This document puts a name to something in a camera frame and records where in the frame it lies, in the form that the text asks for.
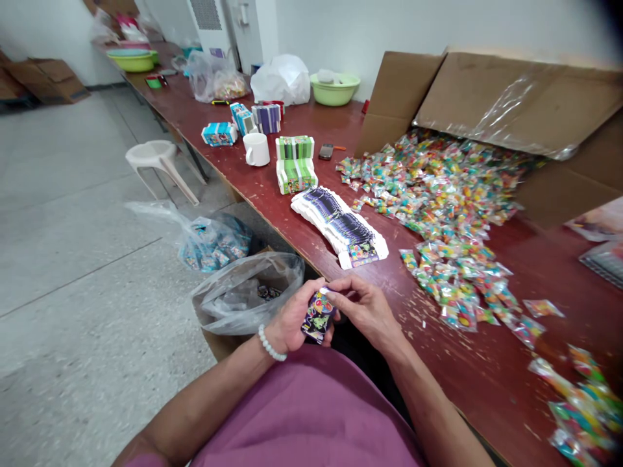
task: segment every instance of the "hand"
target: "hand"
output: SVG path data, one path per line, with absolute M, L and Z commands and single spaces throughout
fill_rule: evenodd
M 379 352 L 384 353 L 402 342 L 400 324 L 389 308 L 385 294 L 377 286 L 351 274 L 326 285 L 336 293 L 326 295 L 329 302 L 350 318 L 357 329 Z M 352 302 L 341 293 L 357 292 L 359 300 Z
M 264 334 L 277 353 L 294 352 L 303 345 L 305 334 L 300 327 L 310 306 L 310 298 L 324 285 L 324 278 L 307 281 L 277 312 Z M 331 346 L 334 326 L 324 334 L 323 347 Z

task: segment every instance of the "person's right hand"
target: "person's right hand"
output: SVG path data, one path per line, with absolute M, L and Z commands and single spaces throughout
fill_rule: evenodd
M 344 313 L 379 352 L 390 350 L 404 338 L 383 291 L 355 274 L 336 279 L 326 286 L 336 291 L 326 294 L 329 302 Z M 353 302 L 344 294 L 357 292 Z

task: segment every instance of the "person's left hand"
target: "person's left hand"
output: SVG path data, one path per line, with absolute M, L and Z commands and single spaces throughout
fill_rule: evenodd
M 264 334 L 269 344 L 277 353 L 294 352 L 300 349 L 305 341 L 305 334 L 300 327 L 305 321 L 305 314 L 310 306 L 310 298 L 324 285 L 324 278 L 307 281 L 266 326 Z M 324 334 L 323 347 L 331 346 L 334 332 L 333 323 Z

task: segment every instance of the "pink shirt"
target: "pink shirt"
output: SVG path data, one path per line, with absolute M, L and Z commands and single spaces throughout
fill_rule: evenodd
M 415 434 L 359 368 L 304 345 L 277 363 L 191 467 L 425 465 Z

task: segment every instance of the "person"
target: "person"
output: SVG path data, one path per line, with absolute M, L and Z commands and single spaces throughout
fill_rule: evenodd
M 335 320 L 348 317 L 387 362 L 415 431 L 330 348 L 335 326 L 322 346 L 304 344 L 300 327 L 323 285 L 323 278 L 307 281 L 261 336 L 169 401 L 113 466 L 493 466 L 377 286 L 345 276 L 326 284 L 334 291 L 327 298 L 339 309 Z

